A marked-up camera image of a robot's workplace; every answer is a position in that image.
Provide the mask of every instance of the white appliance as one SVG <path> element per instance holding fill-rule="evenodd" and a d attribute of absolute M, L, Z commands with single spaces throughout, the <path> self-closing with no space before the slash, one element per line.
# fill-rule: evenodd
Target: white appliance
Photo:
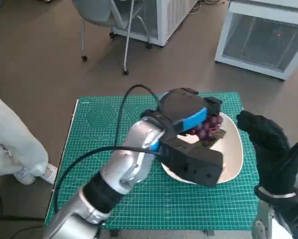
<path fill-rule="evenodd" d="M 197 2 L 198 0 L 144 0 L 145 10 L 141 16 L 146 22 L 151 43 L 164 46 Z M 113 28 L 112 31 L 118 35 L 127 35 L 126 30 Z M 145 30 L 137 19 L 132 21 L 130 37 L 148 41 Z"/>
<path fill-rule="evenodd" d="M 231 0 L 215 60 L 286 80 L 298 65 L 298 0 Z"/>

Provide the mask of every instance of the chair wheel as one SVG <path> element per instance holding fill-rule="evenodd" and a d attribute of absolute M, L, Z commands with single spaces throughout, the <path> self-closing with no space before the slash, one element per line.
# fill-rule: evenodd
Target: chair wheel
<path fill-rule="evenodd" d="M 152 44 L 151 44 L 151 43 L 147 43 L 147 44 L 145 44 L 145 47 L 146 47 L 147 49 L 151 49 L 151 48 L 152 48 Z"/>
<path fill-rule="evenodd" d="M 88 57 L 87 57 L 87 56 L 82 56 L 81 59 L 82 59 L 83 61 L 87 61 L 87 60 L 88 60 Z"/>
<path fill-rule="evenodd" d="M 123 74 L 124 74 L 125 76 L 128 76 L 128 75 L 129 75 L 129 71 L 128 71 L 128 70 L 123 71 Z"/>
<path fill-rule="evenodd" d="M 111 39 L 114 39 L 115 34 L 114 34 L 113 32 L 111 32 L 111 33 L 109 34 L 109 37 L 110 37 Z"/>

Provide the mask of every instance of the gloved hand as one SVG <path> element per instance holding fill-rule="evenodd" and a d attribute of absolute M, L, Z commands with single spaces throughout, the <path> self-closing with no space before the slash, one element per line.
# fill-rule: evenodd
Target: gloved hand
<path fill-rule="evenodd" d="M 254 145 L 259 186 L 273 195 L 293 193 L 298 173 L 298 143 L 290 148 L 283 129 L 263 116 L 242 111 L 237 120 L 237 127 L 249 134 Z M 276 199 L 269 196 L 261 199 L 274 205 L 289 224 L 293 234 L 298 236 L 297 199 Z"/>
<path fill-rule="evenodd" d="M 239 129 L 249 134 L 256 151 L 259 185 L 271 194 L 294 192 L 298 173 L 298 143 L 290 148 L 283 129 L 274 121 L 242 111 Z"/>

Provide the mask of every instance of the table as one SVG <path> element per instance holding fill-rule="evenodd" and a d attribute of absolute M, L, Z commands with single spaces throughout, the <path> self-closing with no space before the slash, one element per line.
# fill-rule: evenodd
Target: table
<path fill-rule="evenodd" d="M 202 93 L 223 100 L 222 111 L 236 122 L 242 106 L 237 93 Z M 122 97 L 81 97 L 64 148 L 59 173 L 80 155 L 92 149 L 112 145 L 116 116 Z M 130 96 L 121 120 L 118 144 L 145 109 L 154 109 L 151 96 Z M 253 188 L 258 183 L 255 152 L 248 136 L 241 133 L 244 165 L 232 181 L 215 188 L 184 184 L 169 177 L 159 162 L 152 165 L 148 178 L 137 184 L 113 210 L 104 228 L 148 230 L 250 230 L 257 212 Z M 60 192 L 64 203 L 110 158 L 110 152 L 89 157 L 71 171 Z M 46 223 L 54 216 L 52 204 Z"/>

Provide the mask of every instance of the robotic arm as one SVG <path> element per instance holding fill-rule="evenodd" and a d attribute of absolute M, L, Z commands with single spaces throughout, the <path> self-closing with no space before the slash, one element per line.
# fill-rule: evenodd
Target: robotic arm
<path fill-rule="evenodd" d="M 124 146 L 149 148 L 164 132 L 142 118 L 127 134 Z M 102 169 L 65 204 L 50 222 L 44 239 L 94 239 L 112 208 L 143 181 L 151 168 L 150 154 L 115 150 Z"/>
<path fill-rule="evenodd" d="M 141 119 L 130 128 L 123 146 L 159 151 L 163 157 L 157 159 L 181 178 L 214 187 L 222 171 L 222 154 L 188 144 L 178 139 L 177 134 L 203 122 L 207 115 L 219 114 L 221 101 L 215 98 L 200 98 L 197 96 L 197 92 L 181 88 L 168 92 L 160 103 L 161 109 L 156 111 L 148 110 L 142 114 Z M 259 147 L 256 144 L 256 140 L 260 141 L 256 138 L 260 138 L 259 131 L 256 127 L 252 131 L 250 130 L 249 125 L 254 126 L 254 121 L 253 117 L 249 116 L 245 116 L 245 114 L 242 117 L 239 116 L 238 127 L 250 134 L 250 139 L 256 149 L 259 174 L 262 176 L 260 177 L 259 186 L 255 189 L 255 193 L 261 200 L 258 204 L 258 215 L 253 224 L 252 235 L 254 239 L 272 239 L 274 222 L 278 222 L 288 232 L 291 231 L 288 227 L 289 220 L 287 223 L 284 220 L 284 217 L 291 218 L 289 212 L 282 214 L 282 212 L 277 211 L 276 206 L 281 205 L 280 199 L 287 202 L 290 202 L 289 199 L 291 199 L 291 202 L 293 202 L 293 199 L 296 198 L 294 196 L 297 194 L 293 191 L 294 185 L 292 183 L 294 175 L 296 179 L 298 171 L 294 170 L 284 178 L 280 178 L 280 172 L 274 175 L 277 164 L 265 165 L 263 155 L 267 152 L 262 151 L 259 153 Z M 287 138 L 283 135 L 278 138 L 281 138 L 283 143 L 287 142 Z M 284 144 L 278 149 L 281 149 L 284 153 L 284 158 L 291 157 L 289 162 L 295 161 L 298 163 L 298 159 L 294 160 L 294 155 L 289 153 L 289 149 Z M 80 188 L 56 214 L 46 228 L 43 238 L 99 238 L 102 223 L 108 219 L 112 209 L 120 202 L 122 197 L 128 194 L 136 183 L 147 177 L 153 159 L 154 155 L 148 153 L 115 150 L 102 169 L 86 185 Z M 284 190 L 284 187 L 277 187 L 277 191 L 272 190 L 276 188 L 272 184 L 272 178 L 275 179 L 275 183 L 279 183 L 282 179 L 288 182 L 287 177 L 291 177 L 291 183 L 285 184 L 287 185 L 286 190 Z"/>
<path fill-rule="evenodd" d="M 215 98 L 199 97 L 191 89 L 172 90 L 162 98 L 162 109 L 142 114 L 130 128 L 123 146 L 158 150 L 164 155 L 159 160 L 182 178 L 215 186 L 222 171 L 222 154 L 188 144 L 177 134 L 197 126 L 207 115 L 219 114 L 220 104 Z M 154 155 L 143 152 L 115 150 L 102 169 L 57 213 L 43 238 L 98 238 L 101 224 L 134 184 L 147 177 L 153 159 Z"/>

